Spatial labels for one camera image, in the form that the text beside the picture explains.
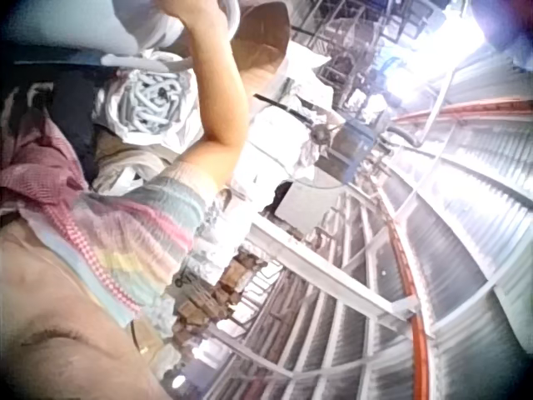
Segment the red metal rail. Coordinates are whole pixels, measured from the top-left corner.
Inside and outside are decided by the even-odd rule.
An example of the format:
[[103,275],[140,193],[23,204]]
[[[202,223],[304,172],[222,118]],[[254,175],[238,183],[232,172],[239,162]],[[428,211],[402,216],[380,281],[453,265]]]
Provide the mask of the red metal rail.
[[[391,240],[394,258],[396,260],[396,265],[398,266],[404,292],[407,296],[416,296],[418,298],[406,253],[398,236],[396,223],[387,211],[381,196],[377,196],[377,201],[389,231],[389,238]],[[410,322],[413,334],[413,362],[415,365],[413,398],[415,400],[428,400],[430,393],[430,367],[424,321],[420,314],[415,314],[410,318]]]
[[[418,123],[425,121],[431,110],[412,112],[393,118],[394,123]],[[443,118],[475,118],[500,115],[531,115],[533,114],[533,100],[524,98],[494,98],[479,102],[464,102],[445,106],[441,109],[437,119]]]

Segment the metal frame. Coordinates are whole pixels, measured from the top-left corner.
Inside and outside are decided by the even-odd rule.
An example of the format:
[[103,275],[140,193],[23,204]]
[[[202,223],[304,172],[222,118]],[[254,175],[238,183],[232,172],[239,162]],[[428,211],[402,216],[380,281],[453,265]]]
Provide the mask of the metal frame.
[[[340,205],[339,202],[340,202],[340,198],[337,199],[337,204],[336,204],[337,207],[339,207]],[[339,228],[340,220],[341,218],[338,212],[335,212],[334,222],[333,222],[334,233],[336,233]],[[337,245],[336,238],[334,238],[333,240],[329,242],[328,261],[330,263],[332,263],[335,258],[336,245]],[[325,301],[326,301],[326,294],[323,291],[320,291],[320,293],[318,294],[318,300],[316,300],[316,306],[315,306],[315,309],[313,311],[313,315],[311,318],[311,325],[309,326],[309,329],[307,330],[306,339],[304,340],[303,346],[301,347],[300,354],[298,354],[298,359],[296,361],[296,365],[293,370],[294,373],[298,373],[302,371],[305,365],[307,356],[309,354],[309,350],[311,349],[311,344],[313,342],[315,332],[318,329],[318,323],[320,322],[320,317],[321,317],[321,313],[322,313],[322,309],[324,307]],[[289,385],[286,387],[281,400],[288,400],[289,398],[291,398],[294,387],[295,387],[295,382],[294,381],[290,382]]]
[[249,240],[310,284],[348,307],[377,320],[399,334],[408,332],[404,316],[394,312],[392,303],[313,252],[279,227],[257,215]]
[[[363,225],[363,237],[365,243],[370,243],[372,240],[372,230],[368,220],[368,210],[361,207],[361,220]],[[365,251],[366,256],[366,283],[371,290],[377,289],[377,275],[376,275],[376,252]],[[365,327],[365,344],[363,349],[363,357],[368,358],[374,354],[374,338],[376,337],[376,324],[371,319],[366,320]],[[368,398],[368,390],[370,387],[371,366],[365,365],[361,371],[361,378],[359,388],[357,390],[357,400],[365,400]]]
[[[345,206],[344,206],[344,238],[342,246],[342,263],[346,264],[350,259],[350,241],[351,241],[351,198],[349,195],[344,197]],[[333,321],[331,323],[331,329],[329,338],[327,339],[326,352],[324,353],[324,359],[322,360],[322,368],[329,368],[333,364],[333,356],[335,355],[336,345],[339,338],[339,333],[341,331],[341,322],[343,308],[345,305],[337,300],[335,304],[335,311],[333,314]],[[315,392],[313,393],[312,400],[320,400],[324,389],[326,388],[327,379],[325,377],[320,377],[316,383]]]
[[[423,154],[429,157],[437,157],[437,154],[434,154],[433,152],[427,152],[419,148],[414,148],[410,146],[401,146],[401,147],[410,152]],[[468,173],[471,173],[472,175],[476,175],[480,178],[485,179],[489,183],[499,187],[507,194],[516,198],[519,202],[524,203],[526,207],[533,208],[533,193],[528,192],[522,189],[521,187],[517,187],[513,182],[510,182],[507,179],[494,174],[493,172],[484,170],[483,168],[475,167],[473,165],[468,165],[466,163],[463,163],[459,161],[457,157],[452,157],[452,156],[447,156],[445,154],[442,154],[440,156],[440,160],[446,163],[449,163],[451,165],[454,165],[460,169],[463,169],[464,171],[467,171]]]
[[[392,206],[387,195],[385,194],[385,191],[380,188],[378,188],[377,191],[379,192],[381,196],[382,204],[386,212],[389,215],[393,216],[394,207]],[[404,229],[396,227],[396,235],[397,235],[398,242],[400,243],[403,249],[403,253],[406,257],[406,264],[408,265],[409,270],[411,271],[413,285],[416,289],[416,297],[420,305],[420,315],[423,321],[423,327],[425,329],[425,334],[426,334],[426,348],[427,348],[427,354],[428,354],[427,371],[429,373],[428,398],[437,399],[439,398],[438,387],[440,386],[439,374],[437,373],[437,368],[436,368],[436,364],[437,364],[436,355],[438,354],[438,349],[436,348],[436,344],[432,340],[430,340],[430,338],[434,337],[433,325],[435,324],[435,314],[433,313],[433,307],[431,306],[431,301],[430,301],[429,293],[425,285],[425,279],[424,279],[423,272],[421,270],[421,266],[416,259],[416,255],[411,249],[411,245],[409,243],[409,240],[407,238],[407,235]]]

